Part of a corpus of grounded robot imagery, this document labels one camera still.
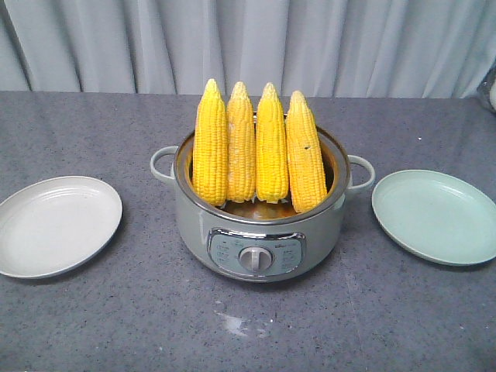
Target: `white plate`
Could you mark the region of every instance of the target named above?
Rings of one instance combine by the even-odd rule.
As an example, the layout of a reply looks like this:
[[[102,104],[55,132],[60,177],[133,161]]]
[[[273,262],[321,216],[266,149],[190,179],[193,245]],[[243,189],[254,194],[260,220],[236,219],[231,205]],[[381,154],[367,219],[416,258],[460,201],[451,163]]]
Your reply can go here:
[[[94,178],[23,188],[0,204],[0,273],[40,278],[77,267],[105,246],[121,216],[117,191]]]
[[[458,178],[399,171],[377,183],[372,206],[384,231],[417,256],[453,266],[496,257],[496,205]]]

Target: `white curtain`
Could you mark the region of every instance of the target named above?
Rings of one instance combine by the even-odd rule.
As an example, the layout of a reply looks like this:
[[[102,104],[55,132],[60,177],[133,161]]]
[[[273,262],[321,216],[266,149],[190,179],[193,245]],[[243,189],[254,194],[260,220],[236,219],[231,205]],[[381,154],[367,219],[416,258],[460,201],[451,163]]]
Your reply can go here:
[[[447,98],[496,56],[496,0],[0,0],[0,90]]]

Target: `silver knob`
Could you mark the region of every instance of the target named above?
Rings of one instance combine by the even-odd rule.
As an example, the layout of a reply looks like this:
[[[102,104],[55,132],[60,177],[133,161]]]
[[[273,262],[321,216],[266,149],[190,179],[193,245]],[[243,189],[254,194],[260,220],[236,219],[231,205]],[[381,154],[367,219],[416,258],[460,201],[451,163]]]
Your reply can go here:
[[[239,263],[245,269],[258,273],[272,264],[272,255],[269,250],[261,246],[249,246],[239,253]]]

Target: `countertop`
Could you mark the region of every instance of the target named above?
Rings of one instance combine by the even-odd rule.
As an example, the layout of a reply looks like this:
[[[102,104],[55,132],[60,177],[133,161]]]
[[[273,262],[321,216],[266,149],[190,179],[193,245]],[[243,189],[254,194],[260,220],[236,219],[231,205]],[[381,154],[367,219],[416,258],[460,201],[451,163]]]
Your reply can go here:
[[[378,180],[429,169],[496,200],[496,116],[476,99],[308,101]],[[116,234],[84,265],[0,277],[1,371],[496,370],[496,263],[448,267],[406,252],[379,226],[371,190],[348,204],[331,254],[300,277],[251,284],[197,261],[174,191],[149,161],[193,130],[198,102],[0,92],[0,200],[74,174],[107,182],[123,204]]]

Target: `gray pot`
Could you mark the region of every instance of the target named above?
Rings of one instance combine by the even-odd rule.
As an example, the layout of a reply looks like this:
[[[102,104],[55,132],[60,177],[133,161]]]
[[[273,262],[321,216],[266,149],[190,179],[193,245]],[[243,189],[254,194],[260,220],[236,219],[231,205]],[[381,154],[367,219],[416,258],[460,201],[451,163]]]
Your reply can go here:
[[[194,133],[180,146],[164,147],[152,156],[153,176],[175,190],[177,227],[196,258],[227,277],[270,282],[303,274],[329,255],[339,237],[345,201],[369,189],[375,171],[367,160],[346,155],[334,137],[318,131],[329,192],[320,205],[300,214],[290,202],[228,202],[216,208],[201,200],[190,179]],[[174,155],[168,175],[156,169],[166,155]],[[364,167],[369,180],[353,186],[351,164]]]

